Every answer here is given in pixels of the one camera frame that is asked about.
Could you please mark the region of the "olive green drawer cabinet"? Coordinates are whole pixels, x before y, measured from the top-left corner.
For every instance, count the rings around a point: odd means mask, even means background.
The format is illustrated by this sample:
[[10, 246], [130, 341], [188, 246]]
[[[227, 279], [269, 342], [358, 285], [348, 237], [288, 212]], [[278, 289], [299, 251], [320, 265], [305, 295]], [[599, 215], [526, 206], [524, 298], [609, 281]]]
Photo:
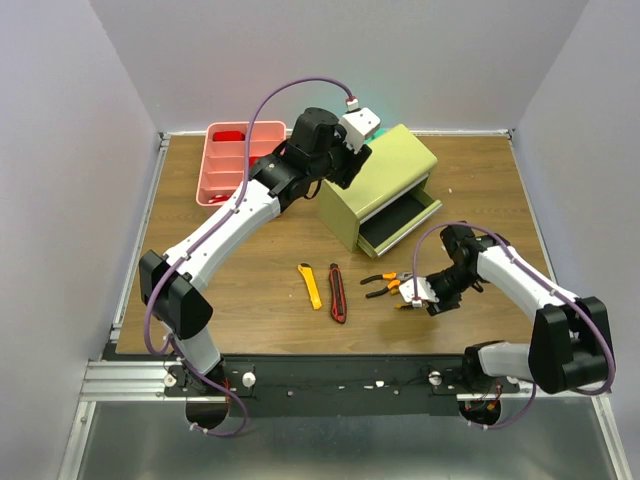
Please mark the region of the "olive green drawer cabinet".
[[422, 225], [442, 202], [426, 192], [438, 160], [405, 125], [368, 146], [372, 154], [348, 189], [323, 183], [316, 213], [348, 251], [376, 258]]

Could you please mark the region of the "red black utility knife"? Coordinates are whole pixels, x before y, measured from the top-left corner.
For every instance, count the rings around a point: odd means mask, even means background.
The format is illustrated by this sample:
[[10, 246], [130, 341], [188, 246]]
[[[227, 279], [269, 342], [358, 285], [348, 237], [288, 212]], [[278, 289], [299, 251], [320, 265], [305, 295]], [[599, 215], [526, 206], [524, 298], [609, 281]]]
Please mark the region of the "red black utility knife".
[[341, 271], [336, 263], [331, 263], [329, 266], [329, 284], [331, 290], [331, 317], [337, 323], [344, 324], [347, 318], [347, 303]]

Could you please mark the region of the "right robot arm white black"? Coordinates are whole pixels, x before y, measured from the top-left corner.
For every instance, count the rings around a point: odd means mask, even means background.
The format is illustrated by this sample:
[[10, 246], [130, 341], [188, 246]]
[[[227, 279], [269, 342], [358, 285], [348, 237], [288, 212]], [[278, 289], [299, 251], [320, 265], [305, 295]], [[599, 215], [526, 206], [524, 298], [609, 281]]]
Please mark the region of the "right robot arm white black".
[[502, 236], [466, 222], [436, 226], [452, 261], [448, 268], [415, 280], [414, 298], [438, 315], [459, 308], [463, 293], [490, 283], [532, 322], [527, 344], [491, 341], [466, 349], [460, 379], [480, 392], [496, 377], [512, 377], [547, 394], [573, 391], [596, 396], [611, 389], [616, 362], [606, 306], [555, 284], [527, 263]]

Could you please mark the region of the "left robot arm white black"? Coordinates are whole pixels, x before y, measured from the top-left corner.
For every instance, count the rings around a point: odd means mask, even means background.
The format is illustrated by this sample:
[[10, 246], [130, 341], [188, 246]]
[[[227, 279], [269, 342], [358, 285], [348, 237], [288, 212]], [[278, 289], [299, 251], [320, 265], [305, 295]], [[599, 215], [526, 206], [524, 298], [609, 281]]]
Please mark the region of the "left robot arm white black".
[[188, 384], [201, 395], [214, 393], [222, 380], [223, 356], [208, 330], [213, 308], [203, 296], [210, 280], [259, 228], [307, 198], [312, 183], [348, 188], [372, 154], [367, 141], [380, 120], [368, 108], [336, 117], [309, 107], [289, 138], [251, 161], [255, 125], [247, 125], [245, 170], [230, 198], [186, 239], [164, 254], [149, 250], [139, 262], [145, 319], [165, 326], [169, 343], [189, 368]]

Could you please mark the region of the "yellow utility knife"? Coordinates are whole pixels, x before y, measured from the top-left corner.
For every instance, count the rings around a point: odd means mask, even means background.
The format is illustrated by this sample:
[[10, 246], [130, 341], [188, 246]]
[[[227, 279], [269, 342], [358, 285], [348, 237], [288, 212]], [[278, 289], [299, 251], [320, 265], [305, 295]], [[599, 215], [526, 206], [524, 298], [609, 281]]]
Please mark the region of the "yellow utility knife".
[[321, 309], [322, 301], [311, 266], [307, 263], [300, 263], [297, 266], [297, 269], [304, 279], [312, 308], [314, 310]]

